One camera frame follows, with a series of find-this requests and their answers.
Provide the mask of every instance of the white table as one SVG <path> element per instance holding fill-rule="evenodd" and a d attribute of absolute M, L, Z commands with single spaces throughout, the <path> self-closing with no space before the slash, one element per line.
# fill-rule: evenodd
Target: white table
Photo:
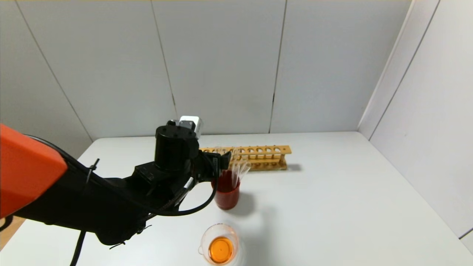
<path fill-rule="evenodd" d="M 211 225 L 236 227 L 250 266 L 473 266 L 473 255 L 396 169 L 359 133 L 203 136 L 201 146 L 290 145 L 288 171 L 252 172 L 231 211 L 215 203 L 183 217 L 155 217 L 109 250 L 86 235 L 78 265 L 206 265 L 197 249 Z M 80 157 L 97 174 L 129 176 L 152 161 L 154 137 L 95 141 Z M 195 187 L 182 204 L 210 195 Z M 69 265 L 79 232 L 26 221 L 0 253 L 2 266 Z"/>

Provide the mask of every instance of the black cable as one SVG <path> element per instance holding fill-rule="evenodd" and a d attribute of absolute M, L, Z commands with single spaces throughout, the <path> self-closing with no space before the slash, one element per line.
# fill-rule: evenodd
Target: black cable
<path fill-rule="evenodd" d="M 0 232 L 2 232 L 5 228 L 11 225 L 12 221 L 13 221 L 13 215 L 9 215 L 5 217 L 5 223 L 2 226 L 0 226 Z"/>
<path fill-rule="evenodd" d="M 109 189 L 111 192 L 115 193 L 117 196 L 121 197 L 122 199 L 125 199 L 125 200 L 129 201 L 130 203 L 134 204 L 135 206 L 137 206 L 137 207 L 139 207 L 139 208 L 141 208 L 141 209 L 143 209 L 143 210 L 145 210 L 145 211 L 147 211 L 151 214 L 154 214 L 155 216 L 156 215 L 159 215 L 159 216 L 183 216 L 183 215 L 189 215 L 189 214 L 192 214 L 192 213 L 196 213 L 196 212 L 202 210 L 203 208 L 205 208 L 207 205 L 209 205 L 210 202 L 212 202 L 215 194 L 217 193 L 217 185 L 218 185 L 218 180 L 219 180 L 217 172 L 216 172 L 215 168 L 213 167 L 213 164 L 210 161 L 210 159 L 202 151 L 199 151 L 199 154 L 204 157 L 204 159 L 208 162 L 209 166 L 212 168 L 212 173 L 213 173 L 214 179 L 215 179 L 215 186 L 213 188 L 212 194 L 210 195 L 210 197 L 208 198 L 208 200 L 206 202 L 204 202 L 203 204 L 201 204 L 201 205 L 199 205 L 199 206 L 197 206 L 193 209 L 185 210 L 185 211 L 169 212 L 169 211 L 162 211 L 162 210 L 159 210 L 159 209 L 156 209 L 156 208 L 146 206 L 146 205 L 134 200 L 133 198 L 129 197 L 128 195 L 123 194 L 121 191 L 117 190 L 114 186 L 110 185 L 104 178 L 101 178 L 100 176 L 98 176 L 94 172 L 89 172 L 90 168 L 85 167 L 83 164 L 78 162 L 74 157 L 70 156 L 67 152 L 65 152 L 61 148 L 57 147 L 56 145 L 50 143 L 49 141 L 43 140 L 43 139 L 35 137 L 35 136 L 31 136 L 31 135 L 26 135 L 26 136 L 28 136 L 28 137 L 30 137 L 30 138 L 38 141 L 38 142 L 41 142 L 41 143 L 55 149 L 71 165 L 73 165 L 77 169 L 81 170 L 85 174 L 90 175 L 90 178 L 93 181 L 95 181 L 99 185 L 102 185 L 103 187 Z"/>
<path fill-rule="evenodd" d="M 79 238 L 77 239 L 76 249 L 74 250 L 74 255 L 72 256 L 70 266 L 76 266 L 77 261 L 79 260 L 79 255 L 82 249 L 82 244 L 84 243 L 85 236 L 86 231 L 80 231 Z"/>

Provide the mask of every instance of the measuring cup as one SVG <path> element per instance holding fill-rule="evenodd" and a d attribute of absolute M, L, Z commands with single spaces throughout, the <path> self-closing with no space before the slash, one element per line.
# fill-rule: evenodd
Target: measuring cup
<path fill-rule="evenodd" d="M 199 254 L 211 265 L 243 266 L 245 251 L 237 233 L 229 225 L 217 223 L 202 236 Z"/>

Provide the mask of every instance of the white wall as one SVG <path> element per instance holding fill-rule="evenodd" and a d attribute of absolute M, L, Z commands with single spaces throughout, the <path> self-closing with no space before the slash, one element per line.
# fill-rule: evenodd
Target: white wall
<path fill-rule="evenodd" d="M 78 158 L 92 143 L 14 1 L 0 1 L 0 121 Z"/>
<path fill-rule="evenodd" d="M 150 1 L 18 3 L 92 139 L 176 117 Z"/>
<path fill-rule="evenodd" d="M 470 250 L 473 254 L 473 232 L 467 234 L 462 238 L 462 243 Z"/>
<path fill-rule="evenodd" d="M 205 133 L 354 130 L 409 1 L 18 4 L 95 140 L 153 135 L 181 115 Z"/>
<path fill-rule="evenodd" d="M 409 4 L 289 0 L 271 132 L 356 130 Z"/>
<path fill-rule="evenodd" d="M 441 0 L 371 138 L 457 236 L 473 227 L 472 14 Z"/>
<path fill-rule="evenodd" d="M 358 131 L 370 139 L 419 47 L 440 0 L 412 0 L 401 32 L 371 96 Z"/>
<path fill-rule="evenodd" d="M 176 109 L 205 133 L 267 133 L 284 0 L 154 1 Z"/>

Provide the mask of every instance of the robotic arm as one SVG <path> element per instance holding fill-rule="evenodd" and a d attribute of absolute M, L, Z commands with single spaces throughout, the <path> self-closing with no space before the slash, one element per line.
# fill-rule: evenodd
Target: robotic arm
<path fill-rule="evenodd" d="M 84 166 L 45 140 L 1 125 L 0 216 L 92 232 L 103 244 L 116 245 L 141 233 L 156 215 L 197 212 L 212 201 L 217 185 L 202 205 L 187 211 L 179 205 L 196 184 L 217 182 L 231 157 L 200 151 L 199 127 L 195 116 L 158 127 L 154 160 L 121 179 L 96 175 L 98 160 Z"/>

